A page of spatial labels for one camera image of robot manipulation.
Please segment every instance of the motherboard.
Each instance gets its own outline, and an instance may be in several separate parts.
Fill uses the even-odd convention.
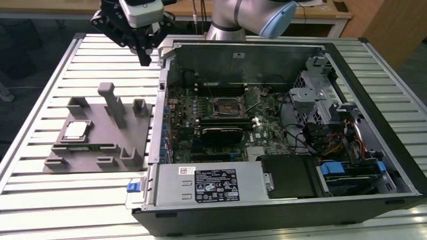
[[[260,155],[289,154],[278,95],[261,85],[169,86],[172,162],[254,161]]]

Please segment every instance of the slotted metal table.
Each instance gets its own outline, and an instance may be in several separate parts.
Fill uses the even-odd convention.
[[[162,42],[164,48],[172,46],[173,39],[201,38],[170,35]],[[248,40],[266,41],[258,37],[248,37]],[[284,37],[274,41],[334,44],[427,173],[427,108],[372,46],[354,38]],[[141,178],[145,172],[44,174],[42,168],[69,113],[65,108],[69,97],[85,96],[89,103],[102,103],[97,86],[101,82],[112,82],[114,94],[124,103],[142,97],[154,104],[160,75],[156,52],[152,64],[141,67],[137,56],[104,35],[76,35],[0,163],[1,239],[154,239],[125,207],[126,184]],[[341,81],[338,86],[350,100]],[[388,212],[361,224],[186,236],[182,239],[425,239],[425,223],[424,204]]]

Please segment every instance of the power supply label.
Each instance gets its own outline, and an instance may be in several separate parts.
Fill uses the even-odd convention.
[[[240,200],[236,169],[194,171],[193,178],[197,203]]]

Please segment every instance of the green circuit board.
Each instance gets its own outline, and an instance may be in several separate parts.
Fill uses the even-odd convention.
[[[246,147],[262,147],[266,155],[289,154],[286,138],[282,135],[282,128],[274,113],[276,98],[274,94],[260,97],[260,89],[257,87],[250,88],[237,100],[236,97],[201,97],[186,88],[169,89],[172,162],[192,163],[192,157],[197,155],[228,155],[229,161],[246,161]],[[217,118],[214,112],[218,109],[224,110],[217,108],[214,103],[221,101],[233,105],[232,99],[244,110],[248,110],[258,102],[246,112],[240,111],[238,113],[241,117],[250,118],[253,131],[242,132],[242,138],[237,144],[222,147],[202,147],[201,152],[193,152],[193,141],[200,141],[197,137],[200,136],[200,133],[197,133],[197,119]]]

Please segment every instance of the wooden table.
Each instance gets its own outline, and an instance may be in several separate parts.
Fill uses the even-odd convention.
[[[0,0],[0,18],[88,20],[98,7],[100,0]],[[192,21],[192,0],[181,0],[166,6],[165,10],[176,15],[177,21]],[[208,16],[212,15],[209,0],[205,2],[205,12]],[[338,37],[352,16],[348,12],[338,12],[332,0],[328,0],[325,4],[305,7],[304,10],[298,7],[292,23],[332,25],[328,37]]]

